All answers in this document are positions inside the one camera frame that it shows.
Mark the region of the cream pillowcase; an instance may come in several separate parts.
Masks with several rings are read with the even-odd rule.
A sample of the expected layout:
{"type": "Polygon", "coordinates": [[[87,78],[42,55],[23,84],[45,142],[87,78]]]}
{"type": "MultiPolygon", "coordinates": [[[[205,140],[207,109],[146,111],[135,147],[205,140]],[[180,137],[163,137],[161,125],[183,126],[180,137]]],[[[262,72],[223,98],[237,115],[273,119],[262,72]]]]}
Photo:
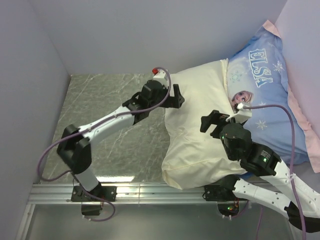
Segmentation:
{"type": "Polygon", "coordinates": [[[221,59],[170,76],[184,98],[180,108],[167,108],[164,116],[170,143],[161,169],[170,187],[192,189],[246,173],[239,162],[228,159],[222,142],[211,137],[214,125],[200,131],[201,118],[213,110],[233,114],[226,89],[228,63],[221,59]]]}

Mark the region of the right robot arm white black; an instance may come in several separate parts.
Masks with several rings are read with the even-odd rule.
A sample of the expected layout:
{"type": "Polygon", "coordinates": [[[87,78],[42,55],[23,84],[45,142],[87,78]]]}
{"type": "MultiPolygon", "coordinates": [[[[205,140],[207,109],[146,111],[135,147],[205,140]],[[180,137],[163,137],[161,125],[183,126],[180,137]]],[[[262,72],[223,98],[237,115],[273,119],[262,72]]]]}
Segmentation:
{"type": "Polygon", "coordinates": [[[229,160],[238,161],[247,172],[267,181],[278,191],[274,192],[236,175],[226,176],[220,194],[226,200],[234,197],[256,202],[270,208],[301,230],[303,234],[320,230],[320,194],[295,175],[271,148],[253,142],[245,122],[252,117],[252,107],[237,106],[233,115],[213,110],[201,117],[200,132],[205,133],[211,125],[215,128],[210,136],[219,139],[229,160]]]}

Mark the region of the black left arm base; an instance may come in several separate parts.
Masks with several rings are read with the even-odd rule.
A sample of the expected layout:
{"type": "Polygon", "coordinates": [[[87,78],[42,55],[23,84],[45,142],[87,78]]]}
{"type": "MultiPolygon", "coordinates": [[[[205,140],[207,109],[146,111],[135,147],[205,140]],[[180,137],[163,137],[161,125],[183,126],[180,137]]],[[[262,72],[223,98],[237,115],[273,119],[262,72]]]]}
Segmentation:
{"type": "Polygon", "coordinates": [[[116,207],[113,204],[116,201],[116,196],[116,186],[103,186],[99,183],[93,190],[86,191],[82,185],[74,185],[70,201],[81,203],[81,214],[87,220],[104,222],[110,220],[116,213],[116,207]],[[102,213],[106,204],[112,208],[110,216],[103,219],[93,219],[93,217],[98,217],[102,213]]]}

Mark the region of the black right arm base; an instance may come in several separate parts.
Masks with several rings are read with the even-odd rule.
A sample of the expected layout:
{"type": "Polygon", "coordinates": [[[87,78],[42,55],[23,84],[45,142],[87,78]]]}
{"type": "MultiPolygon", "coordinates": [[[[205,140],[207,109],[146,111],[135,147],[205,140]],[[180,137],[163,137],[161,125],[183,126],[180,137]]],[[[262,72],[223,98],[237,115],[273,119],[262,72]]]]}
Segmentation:
{"type": "Polygon", "coordinates": [[[231,221],[240,217],[250,206],[249,200],[236,197],[233,193],[238,180],[240,178],[237,175],[227,175],[216,183],[204,186],[202,198],[206,202],[216,202],[223,219],[228,218],[231,221]]]}

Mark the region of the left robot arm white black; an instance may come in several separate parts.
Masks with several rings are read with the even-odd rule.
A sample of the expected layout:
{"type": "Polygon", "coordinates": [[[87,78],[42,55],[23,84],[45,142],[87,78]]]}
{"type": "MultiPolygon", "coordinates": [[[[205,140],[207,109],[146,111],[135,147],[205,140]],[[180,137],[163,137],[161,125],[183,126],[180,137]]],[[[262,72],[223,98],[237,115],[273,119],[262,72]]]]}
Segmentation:
{"type": "Polygon", "coordinates": [[[94,147],[110,135],[131,127],[147,118],[155,108],[179,109],[184,103],[178,84],[170,90],[157,80],[148,80],[129,100],[105,117],[75,127],[67,126],[57,147],[57,154],[69,167],[72,175],[83,187],[83,195],[89,201],[105,199],[101,183],[91,169],[94,147]]]}

